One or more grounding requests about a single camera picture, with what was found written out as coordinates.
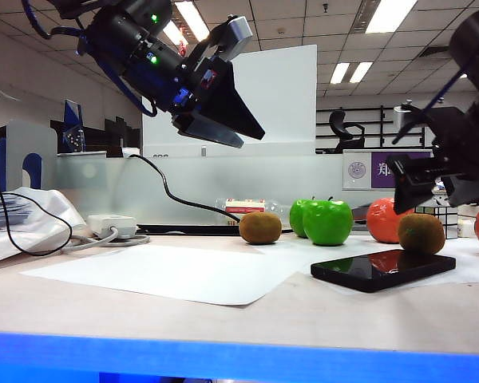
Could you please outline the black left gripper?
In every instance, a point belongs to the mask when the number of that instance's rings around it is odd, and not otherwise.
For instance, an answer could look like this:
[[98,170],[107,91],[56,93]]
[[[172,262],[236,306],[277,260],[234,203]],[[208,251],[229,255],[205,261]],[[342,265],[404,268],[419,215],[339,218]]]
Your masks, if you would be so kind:
[[265,131],[236,91],[230,61],[204,58],[195,69],[181,61],[170,66],[170,76],[175,90],[168,111],[181,136],[233,148],[243,146],[241,136],[263,139]]

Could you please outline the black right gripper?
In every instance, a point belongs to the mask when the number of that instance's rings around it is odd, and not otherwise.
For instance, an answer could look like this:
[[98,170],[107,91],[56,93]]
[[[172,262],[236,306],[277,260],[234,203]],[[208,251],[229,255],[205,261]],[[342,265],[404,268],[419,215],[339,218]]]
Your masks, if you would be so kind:
[[451,207],[479,205],[478,126],[456,107],[425,111],[407,106],[406,110],[409,112],[407,128],[422,124],[434,134],[433,158],[391,156],[394,211],[401,214],[430,200],[438,176],[442,176]]

